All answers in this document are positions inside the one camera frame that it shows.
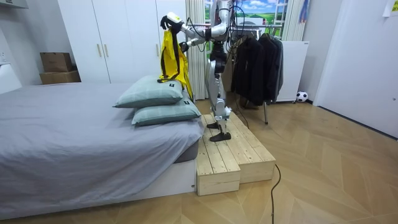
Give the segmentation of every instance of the clothes rack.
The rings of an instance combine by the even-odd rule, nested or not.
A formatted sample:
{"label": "clothes rack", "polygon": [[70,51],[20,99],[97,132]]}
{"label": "clothes rack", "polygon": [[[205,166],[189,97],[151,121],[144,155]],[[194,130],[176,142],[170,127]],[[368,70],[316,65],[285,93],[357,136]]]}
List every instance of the clothes rack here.
{"label": "clothes rack", "polygon": [[[193,24],[194,27],[209,27],[211,24]],[[257,39],[260,37],[260,30],[259,29],[253,29],[253,28],[270,28],[272,29],[272,35],[275,35],[277,29],[282,29],[282,25],[255,25],[255,24],[245,24],[245,25],[236,25],[234,26],[238,30],[243,30],[243,31],[256,31],[257,34]],[[264,122],[266,125],[268,125],[268,113],[267,113],[267,102],[264,102]]]}

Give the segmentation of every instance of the mattress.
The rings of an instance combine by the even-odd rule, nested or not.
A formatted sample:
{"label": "mattress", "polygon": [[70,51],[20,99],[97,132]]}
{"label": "mattress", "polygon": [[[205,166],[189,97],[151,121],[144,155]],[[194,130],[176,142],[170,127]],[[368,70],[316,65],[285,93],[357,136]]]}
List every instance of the mattress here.
{"label": "mattress", "polygon": [[196,157],[198,156],[198,150],[199,150],[199,141],[196,141],[195,143],[193,143],[193,145],[191,145],[188,149],[186,149],[185,152],[183,152],[181,156],[178,157],[178,159],[174,163],[176,164],[196,159]]}
{"label": "mattress", "polygon": [[195,158],[200,119],[134,127],[133,109],[112,107],[129,87],[68,83],[0,95],[0,219],[120,202]]}

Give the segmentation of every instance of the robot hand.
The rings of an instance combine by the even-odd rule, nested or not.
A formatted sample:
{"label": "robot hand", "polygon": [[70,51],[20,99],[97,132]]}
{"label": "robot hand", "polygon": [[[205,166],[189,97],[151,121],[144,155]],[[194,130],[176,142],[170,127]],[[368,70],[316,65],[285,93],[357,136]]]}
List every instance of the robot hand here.
{"label": "robot hand", "polygon": [[166,30],[171,26],[173,32],[175,33],[179,33],[181,31],[183,24],[183,21],[172,12],[168,13],[160,21],[160,26],[163,28],[163,30]]}
{"label": "robot hand", "polygon": [[180,48],[181,48],[182,53],[184,53],[184,52],[188,51],[189,46],[188,46],[188,44],[186,42],[181,42],[180,43]]}

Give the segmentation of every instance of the humanoid robot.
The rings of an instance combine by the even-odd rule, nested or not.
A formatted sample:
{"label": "humanoid robot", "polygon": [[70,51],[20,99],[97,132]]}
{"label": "humanoid robot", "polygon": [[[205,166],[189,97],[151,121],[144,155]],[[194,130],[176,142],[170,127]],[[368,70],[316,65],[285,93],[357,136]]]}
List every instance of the humanoid robot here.
{"label": "humanoid robot", "polygon": [[216,122],[208,124],[207,128],[219,129],[220,133],[212,136],[210,141],[218,142],[231,139],[231,134],[226,131],[226,123],[229,119],[230,109],[225,106],[221,74],[226,64],[224,42],[228,40],[228,32],[233,19],[233,0],[215,0],[210,11],[211,27],[205,30],[197,30],[193,26],[186,25],[177,15],[169,12],[160,22],[163,29],[171,26],[175,32],[184,32],[190,40],[180,43],[182,52],[189,47],[202,44],[206,41],[213,42],[213,50],[206,68],[206,87],[211,102],[211,110]]}

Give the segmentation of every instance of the pillow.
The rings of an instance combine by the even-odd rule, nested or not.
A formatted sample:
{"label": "pillow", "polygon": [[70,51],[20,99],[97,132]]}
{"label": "pillow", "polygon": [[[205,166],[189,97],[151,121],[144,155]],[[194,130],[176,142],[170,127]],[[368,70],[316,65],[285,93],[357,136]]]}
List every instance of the pillow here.
{"label": "pillow", "polygon": [[148,106],[136,111],[131,124],[137,126],[162,124],[172,121],[183,121],[199,118],[198,108],[185,96],[174,105]]}
{"label": "pillow", "polygon": [[182,86],[171,80],[158,83],[157,76],[145,76],[135,82],[117,100],[116,108],[143,108],[146,106],[169,105],[180,101]]}

